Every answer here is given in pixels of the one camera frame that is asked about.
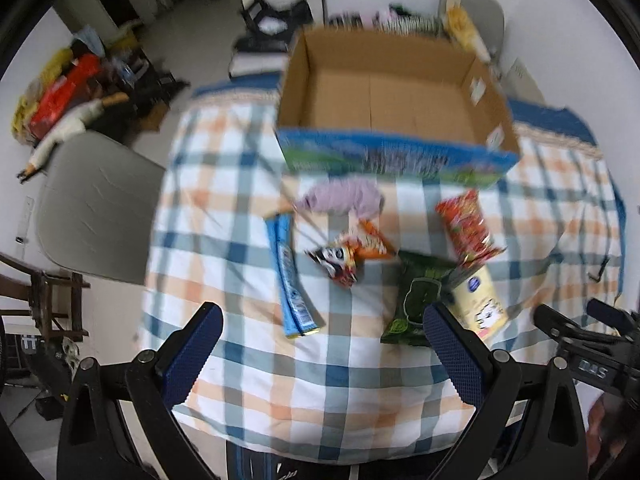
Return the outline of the open cardboard milk box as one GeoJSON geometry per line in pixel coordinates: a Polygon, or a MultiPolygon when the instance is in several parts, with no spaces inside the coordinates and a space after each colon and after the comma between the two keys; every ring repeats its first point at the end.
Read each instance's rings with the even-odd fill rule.
{"type": "Polygon", "coordinates": [[[521,157],[506,98],[475,54],[367,29],[297,35],[274,130],[296,172],[486,188],[521,157]]]}

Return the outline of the red snack packet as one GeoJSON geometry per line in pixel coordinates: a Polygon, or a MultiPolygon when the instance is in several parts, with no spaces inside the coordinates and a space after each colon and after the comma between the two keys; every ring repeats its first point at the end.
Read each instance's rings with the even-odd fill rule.
{"type": "Polygon", "coordinates": [[[466,191],[435,206],[460,266],[480,266],[504,252],[495,243],[480,206],[478,191],[466,191]]]}

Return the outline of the purple cloth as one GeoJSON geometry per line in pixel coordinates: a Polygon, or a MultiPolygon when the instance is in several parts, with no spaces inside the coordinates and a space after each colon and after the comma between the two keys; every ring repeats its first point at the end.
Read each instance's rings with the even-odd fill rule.
{"type": "Polygon", "coordinates": [[[374,181],[349,177],[314,184],[294,207],[318,214],[354,214],[358,219],[371,219],[382,212],[384,202],[374,181]]]}

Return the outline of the yellow snack bag on chair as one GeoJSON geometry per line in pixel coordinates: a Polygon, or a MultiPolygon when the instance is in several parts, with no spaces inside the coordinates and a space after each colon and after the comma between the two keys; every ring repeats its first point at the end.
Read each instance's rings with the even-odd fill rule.
{"type": "Polygon", "coordinates": [[[461,0],[445,0],[444,24],[447,34],[466,52],[474,53],[483,63],[491,62],[491,55],[461,0]]]}

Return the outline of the black bag on chair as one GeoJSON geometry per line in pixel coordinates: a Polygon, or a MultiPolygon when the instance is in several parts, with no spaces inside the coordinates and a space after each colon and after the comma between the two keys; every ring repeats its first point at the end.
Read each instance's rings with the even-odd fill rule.
{"type": "Polygon", "coordinates": [[[314,22],[307,0],[295,0],[282,9],[267,0],[252,0],[241,16],[245,32],[235,40],[233,50],[245,53],[286,53],[296,32],[314,22]]]}

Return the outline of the grey chair by wall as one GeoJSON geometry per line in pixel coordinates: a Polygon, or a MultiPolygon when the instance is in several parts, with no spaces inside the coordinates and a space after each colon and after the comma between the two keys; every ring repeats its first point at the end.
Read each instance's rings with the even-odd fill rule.
{"type": "MultiPolygon", "coordinates": [[[[506,38],[506,17],[502,7],[497,0],[461,0],[461,4],[486,44],[491,55],[489,64],[497,65],[506,38]]],[[[445,0],[439,0],[438,13],[444,24],[445,0]]]]}

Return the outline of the red plastic bag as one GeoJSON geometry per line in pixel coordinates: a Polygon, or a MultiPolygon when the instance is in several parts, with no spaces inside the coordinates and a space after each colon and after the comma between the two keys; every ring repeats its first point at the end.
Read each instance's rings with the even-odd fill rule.
{"type": "Polygon", "coordinates": [[[35,114],[29,119],[30,133],[41,141],[70,107],[70,102],[87,88],[87,81],[101,72],[102,60],[97,55],[83,55],[65,76],[44,92],[35,114]]]}

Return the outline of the brown cardboard box on floor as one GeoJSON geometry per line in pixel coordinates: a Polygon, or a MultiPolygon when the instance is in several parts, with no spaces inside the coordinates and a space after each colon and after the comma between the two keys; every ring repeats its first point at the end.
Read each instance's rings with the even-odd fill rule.
{"type": "Polygon", "coordinates": [[[168,112],[169,106],[164,101],[156,102],[148,114],[132,122],[131,130],[135,133],[143,131],[159,132],[160,126],[168,112]]]}

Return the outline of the green snack packet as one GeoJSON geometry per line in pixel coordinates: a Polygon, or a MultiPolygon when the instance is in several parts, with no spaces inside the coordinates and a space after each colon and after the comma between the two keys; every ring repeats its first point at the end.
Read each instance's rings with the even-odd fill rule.
{"type": "Polygon", "coordinates": [[[424,310],[442,296],[442,285],[457,263],[420,252],[398,252],[400,272],[396,309],[380,338],[382,344],[429,347],[423,328],[424,310]]]}

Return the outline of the orange panda snack packet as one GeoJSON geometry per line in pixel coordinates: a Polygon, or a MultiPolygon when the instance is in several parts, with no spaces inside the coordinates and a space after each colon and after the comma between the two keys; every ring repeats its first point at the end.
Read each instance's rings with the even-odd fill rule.
{"type": "Polygon", "coordinates": [[[393,259],[397,250],[369,220],[359,220],[333,243],[308,250],[306,255],[321,266],[337,284],[351,288],[357,281],[358,264],[367,260],[393,259]]]}

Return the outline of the white goose plush toy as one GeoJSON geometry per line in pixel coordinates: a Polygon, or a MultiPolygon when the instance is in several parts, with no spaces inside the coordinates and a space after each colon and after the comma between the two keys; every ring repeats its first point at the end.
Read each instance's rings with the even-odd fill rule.
{"type": "Polygon", "coordinates": [[[95,99],[72,108],[44,136],[32,152],[25,168],[16,176],[24,183],[40,171],[50,158],[54,148],[78,134],[87,131],[88,125],[101,117],[107,107],[127,103],[129,96],[117,92],[102,99],[95,99]]]}

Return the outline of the black hook on blanket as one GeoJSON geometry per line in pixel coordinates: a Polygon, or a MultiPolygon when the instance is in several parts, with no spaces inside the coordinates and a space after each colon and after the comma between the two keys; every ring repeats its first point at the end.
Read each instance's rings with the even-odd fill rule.
{"type": "Polygon", "coordinates": [[[606,267],[608,266],[609,262],[610,262],[610,258],[605,257],[602,260],[597,273],[589,272],[588,278],[590,279],[590,281],[593,281],[595,283],[600,283],[600,281],[602,281],[604,271],[606,270],[606,267]]]}

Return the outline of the yellow clothes pile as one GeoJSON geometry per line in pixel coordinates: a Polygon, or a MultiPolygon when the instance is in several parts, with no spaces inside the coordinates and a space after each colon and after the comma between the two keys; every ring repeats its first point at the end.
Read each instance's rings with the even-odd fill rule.
{"type": "Polygon", "coordinates": [[[52,84],[61,76],[63,68],[70,64],[73,59],[73,52],[70,48],[57,50],[43,67],[40,74],[27,86],[25,92],[20,96],[15,109],[11,132],[12,136],[19,144],[33,144],[35,136],[30,132],[28,123],[32,119],[46,92],[52,84]]]}

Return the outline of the plaid checkered table blanket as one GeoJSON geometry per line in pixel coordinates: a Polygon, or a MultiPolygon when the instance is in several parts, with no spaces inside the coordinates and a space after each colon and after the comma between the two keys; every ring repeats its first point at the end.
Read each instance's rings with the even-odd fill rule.
{"type": "MultiPolygon", "coordinates": [[[[369,261],[355,286],[306,255],[349,227],[310,214],[293,223],[300,287],[318,332],[288,339],[265,218],[317,181],[289,174],[274,136],[277,93],[198,89],[172,144],[146,267],[142,346],[157,348],[206,301],[224,332],[179,422],[244,448],[312,462],[359,464],[441,450],[468,422],[429,348],[382,344],[397,298],[396,261],[369,261]]],[[[506,307],[496,349],[545,363],[556,345],[532,321],[548,304],[585,328],[591,298],[622,287],[624,207],[586,124],[570,110],[512,102],[521,159],[480,192],[504,252],[488,270],[506,307]],[[602,281],[590,281],[602,260],[602,281]]]]}

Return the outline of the blue long snack packet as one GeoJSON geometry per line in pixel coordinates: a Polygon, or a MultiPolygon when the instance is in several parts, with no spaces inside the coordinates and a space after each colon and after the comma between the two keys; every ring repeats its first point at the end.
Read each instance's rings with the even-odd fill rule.
{"type": "Polygon", "coordinates": [[[282,326],[285,337],[294,339],[316,332],[319,327],[308,309],[299,287],[292,249],[292,212],[280,212],[265,218],[270,254],[277,275],[282,326]]]}

